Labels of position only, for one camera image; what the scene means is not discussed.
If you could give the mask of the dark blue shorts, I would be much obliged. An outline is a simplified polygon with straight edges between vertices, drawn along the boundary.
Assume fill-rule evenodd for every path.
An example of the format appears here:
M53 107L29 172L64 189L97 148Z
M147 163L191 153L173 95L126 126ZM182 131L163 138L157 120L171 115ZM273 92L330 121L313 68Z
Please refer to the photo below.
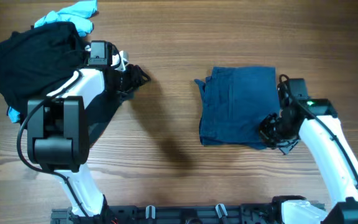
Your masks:
M203 106L202 145L266 148L259 137L259 124L280 110L274 67L214 67L210 76L195 83Z

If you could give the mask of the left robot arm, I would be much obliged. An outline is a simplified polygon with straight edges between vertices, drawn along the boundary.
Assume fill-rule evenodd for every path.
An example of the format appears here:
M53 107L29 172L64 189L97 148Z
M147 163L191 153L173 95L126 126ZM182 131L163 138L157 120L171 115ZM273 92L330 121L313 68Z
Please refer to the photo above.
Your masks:
M17 135L21 161L54 176L71 202L53 210L52 223L115 222L86 161L121 103L151 80L110 42L94 40L84 53L85 64L66 83L42 100L29 100Z

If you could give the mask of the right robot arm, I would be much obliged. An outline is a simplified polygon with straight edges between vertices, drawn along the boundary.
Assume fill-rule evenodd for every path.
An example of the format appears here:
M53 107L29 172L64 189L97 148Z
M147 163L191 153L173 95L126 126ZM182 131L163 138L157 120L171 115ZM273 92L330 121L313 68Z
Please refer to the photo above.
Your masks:
M312 99L302 78L279 76L281 112L268 115L259 136L269 148L288 154L299 142L309 149L328 189L327 212L301 196L272 201L277 223L358 223L358 161L342 131L338 113L326 99Z

